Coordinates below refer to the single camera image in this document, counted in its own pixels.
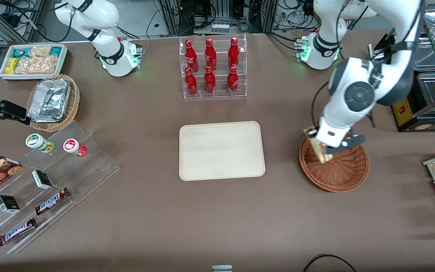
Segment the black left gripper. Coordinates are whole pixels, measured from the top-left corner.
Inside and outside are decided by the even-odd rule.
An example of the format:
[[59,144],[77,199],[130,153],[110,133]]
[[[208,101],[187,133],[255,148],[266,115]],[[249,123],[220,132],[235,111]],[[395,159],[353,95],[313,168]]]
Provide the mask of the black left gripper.
[[344,139],[338,147],[326,146],[326,154],[333,155],[335,153],[341,152],[342,150],[350,149],[355,146],[359,146],[365,142],[366,138],[363,135],[356,134]]

